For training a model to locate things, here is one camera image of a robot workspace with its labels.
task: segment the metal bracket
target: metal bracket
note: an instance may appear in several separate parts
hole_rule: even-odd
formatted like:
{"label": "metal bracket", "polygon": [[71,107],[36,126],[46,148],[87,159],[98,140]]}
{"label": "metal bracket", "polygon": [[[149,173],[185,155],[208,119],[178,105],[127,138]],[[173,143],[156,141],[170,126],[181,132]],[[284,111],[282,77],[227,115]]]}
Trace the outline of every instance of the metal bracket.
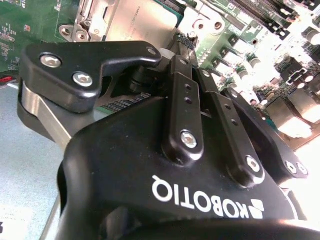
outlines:
{"label": "metal bracket", "polygon": [[202,104],[211,114],[230,176],[245,188],[263,183],[264,168],[232,101],[220,94],[213,77],[206,70],[198,68],[195,74],[203,97]]}
{"label": "metal bracket", "polygon": [[178,55],[171,60],[171,78],[162,148],[184,166],[204,153],[199,86],[192,80],[191,64]]}
{"label": "metal bracket", "polygon": [[155,67],[161,59],[143,41],[29,45],[21,54],[20,77],[32,92],[68,111],[85,113],[99,98],[103,77],[134,66]]}
{"label": "metal bracket", "polygon": [[292,166],[302,165],[298,157],[240,94],[232,88],[226,88],[222,94],[232,99],[263,167],[278,185],[292,178],[308,177],[308,172],[292,171]]}
{"label": "metal bracket", "polygon": [[96,120],[94,112],[76,114],[64,110],[53,102],[32,92],[22,83],[22,105],[30,114],[36,116],[53,140],[65,150],[71,138]]}

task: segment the silver screw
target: silver screw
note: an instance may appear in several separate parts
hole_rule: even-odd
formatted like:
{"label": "silver screw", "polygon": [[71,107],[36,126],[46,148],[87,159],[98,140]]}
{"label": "silver screw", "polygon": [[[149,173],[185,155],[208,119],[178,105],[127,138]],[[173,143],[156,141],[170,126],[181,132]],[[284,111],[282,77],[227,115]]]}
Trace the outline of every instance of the silver screw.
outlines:
{"label": "silver screw", "polygon": [[246,163],[254,172],[258,173],[260,171],[259,163],[252,156],[246,156]]}
{"label": "silver screw", "polygon": [[182,63],[183,65],[188,65],[188,62],[184,59],[180,59],[180,63]]}
{"label": "silver screw", "polygon": [[86,41],[88,41],[88,35],[84,31],[77,31],[76,32],[76,39],[77,39],[77,42],[86,42]]}
{"label": "silver screw", "polygon": [[53,69],[60,67],[62,64],[59,58],[52,55],[43,55],[40,57],[40,61],[43,65]]}
{"label": "silver screw", "polygon": [[297,162],[296,165],[298,166],[298,169],[304,174],[308,175],[308,170],[305,166],[303,166],[300,162]]}
{"label": "silver screw", "polygon": [[90,22],[90,21],[85,21],[85,22],[84,22],[84,25],[86,25],[87,27],[90,27],[91,22]]}
{"label": "silver screw", "polygon": [[195,38],[197,35],[194,31],[189,32],[188,34],[189,38]]}
{"label": "silver screw", "polygon": [[94,83],[92,78],[85,72],[76,72],[72,78],[76,84],[86,88]]}
{"label": "silver screw", "polygon": [[238,93],[235,90],[231,89],[230,93],[231,93],[232,97],[234,97],[236,99],[238,98]]}
{"label": "silver screw", "polygon": [[194,149],[198,144],[195,136],[193,136],[190,132],[184,131],[181,133],[181,140],[190,149]]}
{"label": "silver screw", "polygon": [[297,173],[297,169],[296,169],[295,165],[293,165],[291,162],[285,161],[285,165],[291,173],[293,173],[293,174]]}
{"label": "silver screw", "polygon": [[151,53],[152,55],[156,55],[157,53],[155,52],[155,50],[153,50],[152,48],[148,48],[148,52]]}
{"label": "silver screw", "polygon": [[206,70],[202,70],[203,75],[205,75],[207,78],[210,77],[210,74]]}

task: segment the sticker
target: sticker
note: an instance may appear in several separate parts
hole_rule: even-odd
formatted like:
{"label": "sticker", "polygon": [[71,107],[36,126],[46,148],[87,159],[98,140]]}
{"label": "sticker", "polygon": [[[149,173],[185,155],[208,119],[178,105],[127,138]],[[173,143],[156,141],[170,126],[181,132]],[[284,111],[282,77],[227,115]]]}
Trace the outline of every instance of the sticker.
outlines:
{"label": "sticker", "polygon": [[30,208],[0,204],[0,240],[24,240],[32,215]]}

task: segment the screw hole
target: screw hole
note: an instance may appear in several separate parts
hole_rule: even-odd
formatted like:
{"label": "screw hole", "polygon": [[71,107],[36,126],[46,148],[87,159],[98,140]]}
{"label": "screw hole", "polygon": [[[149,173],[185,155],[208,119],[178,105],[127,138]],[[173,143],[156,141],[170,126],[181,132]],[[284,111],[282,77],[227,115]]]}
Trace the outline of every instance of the screw hole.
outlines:
{"label": "screw hole", "polygon": [[64,29],[62,29],[61,32],[62,32],[62,34],[63,34],[64,36],[69,36],[69,35],[70,35],[69,29],[64,28]]}
{"label": "screw hole", "polygon": [[180,63],[182,63],[183,65],[188,65],[188,62],[184,59],[180,59]]}
{"label": "screw hole", "polygon": [[153,50],[151,47],[148,47],[148,52],[151,53],[152,55],[156,55],[156,51]]}
{"label": "screw hole", "polygon": [[217,21],[217,22],[214,24],[214,28],[215,28],[216,30],[219,30],[221,27],[222,27],[222,23],[219,22],[219,21]]}
{"label": "screw hole", "polygon": [[231,120],[231,122],[233,123],[233,125],[235,125],[235,126],[239,126],[239,124],[237,123],[237,121],[236,121],[236,120],[232,119],[232,120]]}
{"label": "screw hole", "polygon": [[184,85],[186,89],[191,90],[191,86],[189,84]]}
{"label": "screw hole", "polygon": [[257,39],[254,39],[254,40],[252,41],[252,44],[253,44],[253,45],[257,45],[257,44],[258,44],[258,40],[257,40]]}
{"label": "screw hole", "polygon": [[188,98],[188,97],[186,97],[186,98],[184,99],[184,101],[185,101],[187,104],[192,104],[191,99],[190,99],[190,98]]}

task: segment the ram slot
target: ram slot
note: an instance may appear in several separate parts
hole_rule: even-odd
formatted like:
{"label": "ram slot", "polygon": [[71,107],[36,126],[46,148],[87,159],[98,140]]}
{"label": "ram slot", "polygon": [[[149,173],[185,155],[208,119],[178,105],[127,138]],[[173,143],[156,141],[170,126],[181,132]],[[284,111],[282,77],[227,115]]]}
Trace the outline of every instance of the ram slot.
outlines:
{"label": "ram slot", "polygon": [[290,34],[289,31],[271,19],[270,16],[267,16],[265,12],[256,7],[250,0],[230,0],[230,3],[267,28],[271,33],[279,36],[281,40],[284,40]]}

